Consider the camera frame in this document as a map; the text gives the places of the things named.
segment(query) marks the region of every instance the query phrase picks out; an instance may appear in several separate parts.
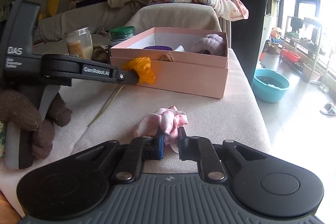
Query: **blue basin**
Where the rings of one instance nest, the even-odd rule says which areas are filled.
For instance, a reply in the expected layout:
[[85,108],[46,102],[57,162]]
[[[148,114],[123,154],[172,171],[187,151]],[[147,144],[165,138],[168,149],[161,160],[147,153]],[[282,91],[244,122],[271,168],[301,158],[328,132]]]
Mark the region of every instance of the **blue basin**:
[[[280,87],[272,84],[265,84],[257,78],[258,76],[259,79],[269,79],[270,83],[277,83]],[[254,95],[259,99],[268,103],[276,103],[280,101],[287,90],[289,90],[289,82],[286,77],[274,70],[257,69],[252,81],[252,90]]]

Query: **purple lid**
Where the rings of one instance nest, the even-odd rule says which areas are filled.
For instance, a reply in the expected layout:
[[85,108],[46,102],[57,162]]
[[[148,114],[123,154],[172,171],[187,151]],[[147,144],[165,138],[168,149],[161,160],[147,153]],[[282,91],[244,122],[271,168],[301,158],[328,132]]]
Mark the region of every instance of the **purple lid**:
[[172,51],[173,49],[168,46],[149,46],[143,48],[144,50],[163,50],[163,51]]

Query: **metal screw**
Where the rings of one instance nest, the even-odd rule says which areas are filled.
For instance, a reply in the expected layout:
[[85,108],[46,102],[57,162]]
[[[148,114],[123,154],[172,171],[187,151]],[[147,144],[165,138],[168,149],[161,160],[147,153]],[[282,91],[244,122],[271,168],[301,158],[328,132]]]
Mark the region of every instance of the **metal screw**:
[[132,174],[129,172],[119,172],[115,175],[115,177],[119,180],[129,180],[132,178]]
[[208,177],[213,179],[213,180],[221,180],[225,178],[225,175],[222,172],[210,172],[208,174]]

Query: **green jar lid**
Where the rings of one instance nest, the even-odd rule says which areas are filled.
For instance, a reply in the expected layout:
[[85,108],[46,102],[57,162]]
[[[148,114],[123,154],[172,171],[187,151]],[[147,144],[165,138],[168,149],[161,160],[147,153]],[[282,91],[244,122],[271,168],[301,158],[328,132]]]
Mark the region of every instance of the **green jar lid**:
[[131,34],[135,34],[135,28],[133,26],[113,28],[109,29],[109,34],[112,37],[128,36]]

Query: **glass jar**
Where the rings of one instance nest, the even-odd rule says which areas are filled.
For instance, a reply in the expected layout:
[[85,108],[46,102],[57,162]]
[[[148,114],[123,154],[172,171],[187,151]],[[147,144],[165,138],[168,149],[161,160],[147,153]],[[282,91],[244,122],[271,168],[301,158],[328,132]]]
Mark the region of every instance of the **glass jar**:
[[65,33],[70,56],[92,59],[92,37],[89,26],[79,27]]

